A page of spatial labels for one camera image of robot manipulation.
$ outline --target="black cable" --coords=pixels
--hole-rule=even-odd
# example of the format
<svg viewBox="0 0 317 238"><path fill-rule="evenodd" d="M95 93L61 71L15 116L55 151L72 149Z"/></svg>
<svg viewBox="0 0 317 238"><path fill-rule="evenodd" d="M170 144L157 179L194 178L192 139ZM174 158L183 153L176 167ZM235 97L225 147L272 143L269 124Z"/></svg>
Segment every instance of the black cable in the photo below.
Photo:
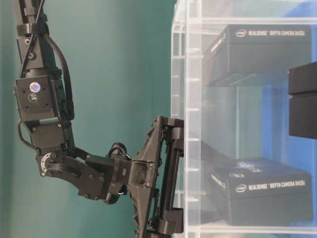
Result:
<svg viewBox="0 0 317 238"><path fill-rule="evenodd" d="M35 18L35 23L38 23L38 21L40 19L40 14L41 14L41 11L43 9L44 2L45 2L45 0L42 0L41 3L40 3L39 10L38 10L38 13L37 13L36 18ZM24 55L24 58L23 58L23 61L22 61L21 70L20 70L20 78L23 77L23 71L24 71L24 68L25 68L25 66L26 66L26 64L28 62L28 55L29 55L29 53L31 51L31 48L33 47L34 42L35 42L35 33L32 33L29 46L26 49L26 52L25 52L25 55Z"/></svg>
<svg viewBox="0 0 317 238"><path fill-rule="evenodd" d="M63 71L64 75L64 83L65 83L65 94L66 94L66 101L67 101L67 114L66 117L68 120L73 120L75 118L75 112L74 112L74 103L73 103L73 93L71 89L71 80L70 80L70 74L69 69L67 65L67 61L58 47L58 45L55 43L55 41L49 36L49 34L45 34L44 38L49 43L49 45L52 47L54 52L56 53L60 64L61 69Z"/></svg>
<svg viewBox="0 0 317 238"><path fill-rule="evenodd" d="M19 121L18 121L18 123L17 123L17 125L16 125L20 140L21 140L21 141L23 142L23 144L25 144L27 147L29 147L30 149L36 151L35 146L33 146L31 143L27 142L27 141L23 138L23 135L22 135L22 132L21 132L21 123L22 123L22 121L21 121L21 119L19 119Z"/></svg>

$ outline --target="teal wall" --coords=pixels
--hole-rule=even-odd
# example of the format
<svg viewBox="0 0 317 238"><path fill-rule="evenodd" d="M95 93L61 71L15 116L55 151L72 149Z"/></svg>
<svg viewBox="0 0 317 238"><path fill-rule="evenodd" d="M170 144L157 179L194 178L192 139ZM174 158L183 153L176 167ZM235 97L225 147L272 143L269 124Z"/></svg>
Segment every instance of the teal wall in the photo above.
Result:
<svg viewBox="0 0 317 238"><path fill-rule="evenodd" d="M71 71L75 142L105 155L121 141L134 155L154 117L169 115L174 0L48 0L51 35ZM0 237L133 237L129 197L112 206L41 178L15 131L18 75L12 0L0 0Z"/></svg>

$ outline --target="black box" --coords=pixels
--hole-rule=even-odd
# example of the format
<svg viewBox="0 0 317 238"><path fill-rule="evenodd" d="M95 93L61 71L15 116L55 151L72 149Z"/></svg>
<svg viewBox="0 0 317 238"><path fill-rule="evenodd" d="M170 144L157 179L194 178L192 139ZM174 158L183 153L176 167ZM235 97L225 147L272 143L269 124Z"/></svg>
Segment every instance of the black box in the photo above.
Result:
<svg viewBox="0 0 317 238"><path fill-rule="evenodd" d="M205 86L262 86L311 62L307 25L228 25L203 58Z"/></svg>
<svg viewBox="0 0 317 238"><path fill-rule="evenodd" d="M317 62L289 70L289 134L317 139Z"/></svg>
<svg viewBox="0 0 317 238"><path fill-rule="evenodd" d="M207 195L234 226L283 226L313 218L311 175L264 158L206 166Z"/></svg>

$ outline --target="screw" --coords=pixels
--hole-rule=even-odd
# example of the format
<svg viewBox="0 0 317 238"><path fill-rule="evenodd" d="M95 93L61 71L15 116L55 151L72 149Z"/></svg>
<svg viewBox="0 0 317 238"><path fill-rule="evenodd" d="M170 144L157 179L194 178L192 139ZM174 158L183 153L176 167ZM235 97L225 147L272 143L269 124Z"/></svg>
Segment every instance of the screw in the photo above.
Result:
<svg viewBox="0 0 317 238"><path fill-rule="evenodd" d="M35 60L36 54L34 52L29 53L28 58L29 60Z"/></svg>

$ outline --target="mechanical linkage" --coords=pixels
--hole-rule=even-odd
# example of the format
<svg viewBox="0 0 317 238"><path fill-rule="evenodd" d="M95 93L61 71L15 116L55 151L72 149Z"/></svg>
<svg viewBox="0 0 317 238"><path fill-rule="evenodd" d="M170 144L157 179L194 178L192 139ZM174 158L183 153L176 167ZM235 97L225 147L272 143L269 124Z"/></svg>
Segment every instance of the mechanical linkage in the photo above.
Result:
<svg viewBox="0 0 317 238"><path fill-rule="evenodd" d="M40 175L68 181L78 188L78 195L106 204L116 203L129 192L139 238L182 233L183 210L173 208L173 202L184 150L184 121L157 117L134 158L122 143L113 144L104 157L75 147L70 74L65 57L50 37L43 5L44 0L14 0L21 58L21 73L14 86L20 114L17 130L22 142L36 151ZM54 52L62 70L56 66ZM23 138L21 125L30 142ZM156 182L164 142L166 161L160 192Z"/></svg>

